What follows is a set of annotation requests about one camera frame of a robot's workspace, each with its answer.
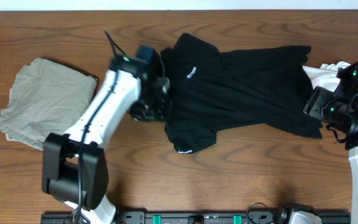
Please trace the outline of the black polo shirt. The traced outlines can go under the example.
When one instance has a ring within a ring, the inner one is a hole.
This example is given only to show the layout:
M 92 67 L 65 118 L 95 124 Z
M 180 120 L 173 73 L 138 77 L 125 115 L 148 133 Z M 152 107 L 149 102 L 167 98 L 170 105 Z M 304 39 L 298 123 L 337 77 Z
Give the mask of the black polo shirt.
M 303 109 L 313 90 L 303 69 L 311 47 L 220 52 L 184 33 L 162 51 L 172 110 L 165 133 L 180 154 L 216 144 L 219 131 L 267 124 L 304 138 L 321 138 L 321 122 Z

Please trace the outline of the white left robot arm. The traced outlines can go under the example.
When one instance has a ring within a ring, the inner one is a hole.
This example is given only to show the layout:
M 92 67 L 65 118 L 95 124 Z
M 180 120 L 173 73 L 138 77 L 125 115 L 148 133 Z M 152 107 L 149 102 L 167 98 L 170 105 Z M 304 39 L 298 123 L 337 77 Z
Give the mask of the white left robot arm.
M 111 59 L 104 83 L 80 119 L 43 144 L 42 190 L 73 210 L 64 223 L 113 223 L 107 199 L 105 150 L 125 114 L 135 121 L 165 121 L 170 81 L 159 54 Z

